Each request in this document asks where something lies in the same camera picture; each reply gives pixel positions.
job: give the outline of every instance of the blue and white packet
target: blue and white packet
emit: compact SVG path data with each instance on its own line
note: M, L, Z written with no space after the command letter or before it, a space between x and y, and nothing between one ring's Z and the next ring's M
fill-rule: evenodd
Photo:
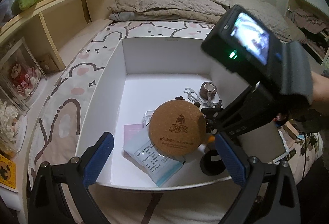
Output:
M177 161L168 156L161 155L150 141L148 126L144 127L133 138L131 138L123 149L134 160L146 168L153 182L161 187L180 168L184 161Z

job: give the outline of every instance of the hand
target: hand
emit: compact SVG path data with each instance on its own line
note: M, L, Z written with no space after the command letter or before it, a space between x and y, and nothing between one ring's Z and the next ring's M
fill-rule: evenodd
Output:
M313 102L312 108L329 116L329 79L312 72Z

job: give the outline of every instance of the blue gripper pad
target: blue gripper pad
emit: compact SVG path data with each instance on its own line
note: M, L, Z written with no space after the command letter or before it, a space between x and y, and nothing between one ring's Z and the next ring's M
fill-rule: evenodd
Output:
M107 132L107 136L99 145L90 161L85 166L82 183L87 188L94 184L101 173L108 157L110 156L114 147L114 138L111 133Z
M215 147L233 182L243 187L246 184L246 169L221 134L215 136Z

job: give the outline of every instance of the round cork lid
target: round cork lid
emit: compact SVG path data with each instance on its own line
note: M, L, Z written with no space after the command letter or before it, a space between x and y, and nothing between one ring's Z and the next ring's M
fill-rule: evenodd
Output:
M182 100L167 101L152 115L149 136L161 151L182 156L196 150L204 141L206 121L192 103Z

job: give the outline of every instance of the yellow card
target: yellow card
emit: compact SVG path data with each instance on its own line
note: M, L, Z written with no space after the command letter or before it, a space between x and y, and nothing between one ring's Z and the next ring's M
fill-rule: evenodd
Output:
M16 189L16 164L0 154L0 183Z

